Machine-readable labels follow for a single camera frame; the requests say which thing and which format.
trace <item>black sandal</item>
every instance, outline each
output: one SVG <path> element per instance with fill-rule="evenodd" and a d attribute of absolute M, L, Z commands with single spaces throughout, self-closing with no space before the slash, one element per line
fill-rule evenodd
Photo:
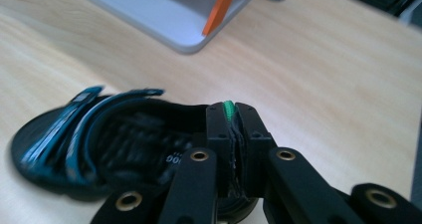
<path fill-rule="evenodd" d="M 84 90 L 66 106 L 26 123 L 11 142 L 13 163 L 28 180 L 76 196 L 110 193 L 130 182 L 162 185 L 177 158 L 206 128 L 208 106 L 162 100 L 163 90 L 99 96 Z"/>

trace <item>wooden table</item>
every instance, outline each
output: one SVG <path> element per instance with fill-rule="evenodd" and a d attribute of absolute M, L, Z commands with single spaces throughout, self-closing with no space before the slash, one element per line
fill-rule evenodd
<path fill-rule="evenodd" d="M 88 0 L 0 0 L 0 223 L 89 223 L 102 205 L 32 185 L 9 157 L 25 122 L 98 84 L 165 88 L 182 104 L 249 104 L 330 185 L 410 195 L 422 32 L 395 18 L 352 0 L 253 0 L 186 56 Z M 245 223 L 264 222 L 261 209 Z"/>

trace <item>orange object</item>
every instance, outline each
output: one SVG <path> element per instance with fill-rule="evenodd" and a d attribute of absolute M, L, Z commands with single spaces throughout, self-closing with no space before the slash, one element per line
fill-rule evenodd
<path fill-rule="evenodd" d="M 224 16 L 226 16 L 232 1 L 233 0 L 217 0 L 215 2 L 204 30 L 202 31 L 203 35 L 208 36 L 221 24 L 221 22 L 223 22 Z"/>

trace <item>black plastic part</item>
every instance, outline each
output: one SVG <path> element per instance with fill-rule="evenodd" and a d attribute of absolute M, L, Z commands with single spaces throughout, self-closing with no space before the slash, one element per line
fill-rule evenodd
<path fill-rule="evenodd" d="M 156 223 L 162 210 L 167 191 L 168 185 L 156 187 L 135 186 L 116 191 L 105 201 L 105 204 L 103 204 L 102 208 L 94 216 L 91 224 Z M 126 201 L 121 199 L 124 196 L 128 197 L 125 198 L 127 199 Z M 130 210 L 119 210 L 117 203 L 130 206 L 128 205 L 130 203 L 127 202 L 136 201 L 129 198 L 139 198 L 140 203 L 136 206 L 133 205 L 133 208 Z"/>
<path fill-rule="evenodd" d="M 208 148 L 186 151 L 172 181 L 160 224 L 202 224 L 216 221 L 217 156 Z"/>
<path fill-rule="evenodd" d="M 236 107 L 245 142 L 239 147 L 243 169 L 239 179 L 248 197 L 263 197 L 268 179 L 265 160 L 276 144 L 253 107 L 240 103 Z"/>
<path fill-rule="evenodd" d="M 234 179 L 234 144 L 222 103 L 207 108 L 207 147 L 217 154 L 217 186 L 220 197 L 229 196 Z"/>
<path fill-rule="evenodd" d="M 416 224 L 422 212 L 396 192 L 376 184 L 353 187 L 350 206 L 366 223 Z"/>
<path fill-rule="evenodd" d="M 294 224 L 289 212 L 283 203 L 275 204 L 264 200 L 264 213 L 269 224 Z"/>
<path fill-rule="evenodd" d="M 420 12 L 420 17 L 422 18 L 422 3 L 419 5 L 418 10 Z M 413 172 L 411 202 L 415 206 L 417 206 L 419 210 L 422 210 L 422 119 L 419 124 L 419 140 L 416 151 L 415 167 Z"/>
<path fill-rule="evenodd" d="M 295 223 L 363 223 L 299 152 L 276 147 L 268 155 L 269 177 Z"/>
<path fill-rule="evenodd" d="M 239 223 L 254 210 L 257 202 L 258 198 L 219 198 L 217 219 L 228 224 Z"/>

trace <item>green component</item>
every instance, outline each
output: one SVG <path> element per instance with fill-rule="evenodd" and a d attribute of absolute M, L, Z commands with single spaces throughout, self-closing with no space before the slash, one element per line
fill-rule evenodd
<path fill-rule="evenodd" d="M 226 113 L 226 118 L 228 121 L 232 120 L 232 116 L 235 113 L 236 107 L 232 101 L 227 101 L 223 103 L 224 112 Z"/>

